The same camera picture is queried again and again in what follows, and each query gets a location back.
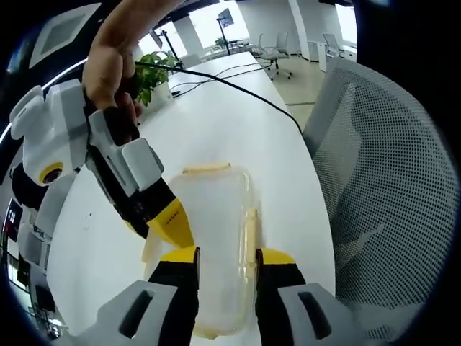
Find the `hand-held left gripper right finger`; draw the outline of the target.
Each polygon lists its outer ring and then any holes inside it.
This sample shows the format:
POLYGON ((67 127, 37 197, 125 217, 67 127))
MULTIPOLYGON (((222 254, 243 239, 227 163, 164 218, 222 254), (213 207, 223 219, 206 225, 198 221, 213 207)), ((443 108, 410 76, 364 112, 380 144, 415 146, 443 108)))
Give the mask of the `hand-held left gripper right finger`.
POLYGON ((294 259, 256 251, 255 312, 263 345, 359 345, 351 311, 317 283, 307 283, 294 259))

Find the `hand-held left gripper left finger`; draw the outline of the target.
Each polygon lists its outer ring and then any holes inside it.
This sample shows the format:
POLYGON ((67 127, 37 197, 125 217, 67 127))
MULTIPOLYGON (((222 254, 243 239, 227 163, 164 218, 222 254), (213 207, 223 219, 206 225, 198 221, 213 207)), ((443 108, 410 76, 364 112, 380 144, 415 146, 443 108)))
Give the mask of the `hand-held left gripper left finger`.
POLYGON ((198 314, 200 248, 165 254, 97 314, 98 345, 189 345, 198 314))

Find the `person's right hand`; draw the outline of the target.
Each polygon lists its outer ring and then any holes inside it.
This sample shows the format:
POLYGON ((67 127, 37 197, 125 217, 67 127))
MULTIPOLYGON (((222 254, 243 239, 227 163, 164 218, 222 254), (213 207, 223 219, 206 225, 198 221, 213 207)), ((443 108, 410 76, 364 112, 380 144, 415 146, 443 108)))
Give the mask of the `person's right hand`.
POLYGON ((120 91, 122 83, 134 74, 135 64, 130 48, 114 47, 96 39, 84 66, 82 84, 88 99, 98 110, 118 107, 137 123, 140 106, 128 91, 120 91))

